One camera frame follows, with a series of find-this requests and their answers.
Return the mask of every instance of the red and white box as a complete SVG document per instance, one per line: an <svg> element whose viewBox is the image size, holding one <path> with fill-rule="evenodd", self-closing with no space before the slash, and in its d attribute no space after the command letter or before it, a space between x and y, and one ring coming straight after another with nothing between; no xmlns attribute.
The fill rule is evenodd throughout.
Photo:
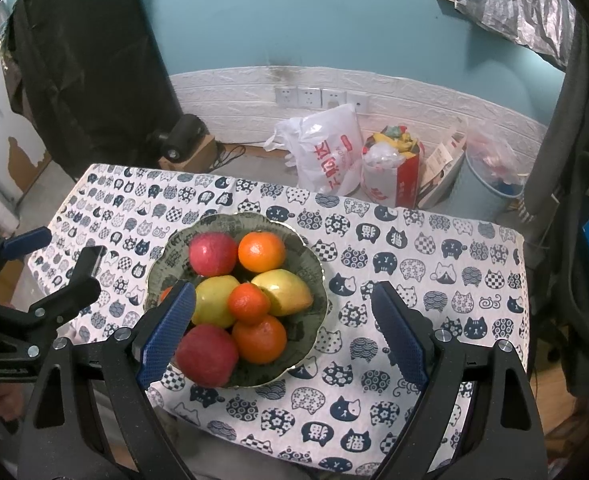
<svg viewBox="0 0 589 480"><path fill-rule="evenodd" d="M364 154L372 146L372 137L363 147ZM417 203L419 169L425 150L417 140L419 152L406 159L398 168L379 168L365 163L361 167L361 186L375 202L388 207L414 208Z"/></svg>

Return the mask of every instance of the teal wall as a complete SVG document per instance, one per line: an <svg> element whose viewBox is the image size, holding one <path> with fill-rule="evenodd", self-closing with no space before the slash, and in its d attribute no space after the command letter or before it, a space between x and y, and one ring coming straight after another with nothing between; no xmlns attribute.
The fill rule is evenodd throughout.
<svg viewBox="0 0 589 480"><path fill-rule="evenodd" d="M542 123L563 73L437 0L144 0L170 74L328 66L447 86Z"/></svg>

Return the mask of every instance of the silver tarp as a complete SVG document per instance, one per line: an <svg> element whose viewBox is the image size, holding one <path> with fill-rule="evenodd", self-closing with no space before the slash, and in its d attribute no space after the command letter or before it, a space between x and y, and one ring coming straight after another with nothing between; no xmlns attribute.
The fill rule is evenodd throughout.
<svg viewBox="0 0 589 480"><path fill-rule="evenodd" d="M483 28L567 66L575 9L568 0L455 0L457 10Z"/></svg>

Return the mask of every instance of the screw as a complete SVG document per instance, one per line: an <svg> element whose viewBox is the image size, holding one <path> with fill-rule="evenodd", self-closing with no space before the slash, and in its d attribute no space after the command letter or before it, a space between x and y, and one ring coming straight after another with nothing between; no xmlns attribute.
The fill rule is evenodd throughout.
<svg viewBox="0 0 589 480"><path fill-rule="evenodd" d="M497 342L497 345L498 345L499 349L502 350L503 352L511 352L512 349L514 348L512 346L512 343L510 343L510 341L508 341L507 339L499 339Z"/></svg>
<svg viewBox="0 0 589 480"><path fill-rule="evenodd" d="M116 339L117 341L125 341L127 338L130 337L131 334L132 330L127 328L127 326L123 326L116 332L114 332L114 339Z"/></svg>
<svg viewBox="0 0 589 480"><path fill-rule="evenodd" d="M448 341L452 340L452 334L444 328L440 328L439 330L435 330L434 337L439 339L439 341L442 343L447 343Z"/></svg>
<svg viewBox="0 0 589 480"><path fill-rule="evenodd" d="M55 350L61 350L61 348L65 348L65 346L67 344L68 344L67 337L58 337L57 339L55 339L52 342L52 348L54 348Z"/></svg>

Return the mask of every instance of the wooden floor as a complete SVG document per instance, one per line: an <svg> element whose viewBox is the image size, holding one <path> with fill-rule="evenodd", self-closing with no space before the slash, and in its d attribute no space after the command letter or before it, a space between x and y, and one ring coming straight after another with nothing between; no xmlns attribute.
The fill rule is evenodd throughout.
<svg viewBox="0 0 589 480"><path fill-rule="evenodd" d="M530 380L541 416L543 433L549 433L569 418L577 407L577 399L567 392L561 362L547 361L549 346L539 341L537 357Z"/></svg>

